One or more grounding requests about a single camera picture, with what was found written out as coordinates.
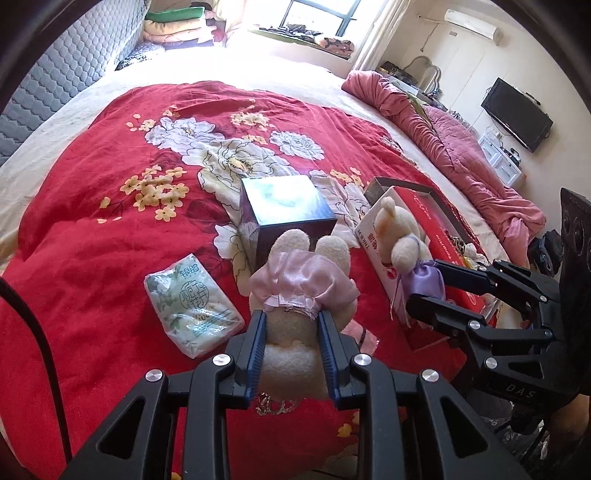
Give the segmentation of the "right hand painted nails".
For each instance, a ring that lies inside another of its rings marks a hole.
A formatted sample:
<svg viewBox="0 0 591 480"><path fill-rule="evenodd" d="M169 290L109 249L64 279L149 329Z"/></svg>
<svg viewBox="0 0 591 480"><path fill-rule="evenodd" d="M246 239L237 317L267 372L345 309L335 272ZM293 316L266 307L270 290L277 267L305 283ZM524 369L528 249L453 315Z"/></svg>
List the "right hand painted nails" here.
<svg viewBox="0 0 591 480"><path fill-rule="evenodd" d="M590 397L578 395L559 409L550 418L548 430L549 457L558 458L572 451L590 430Z"/></svg>

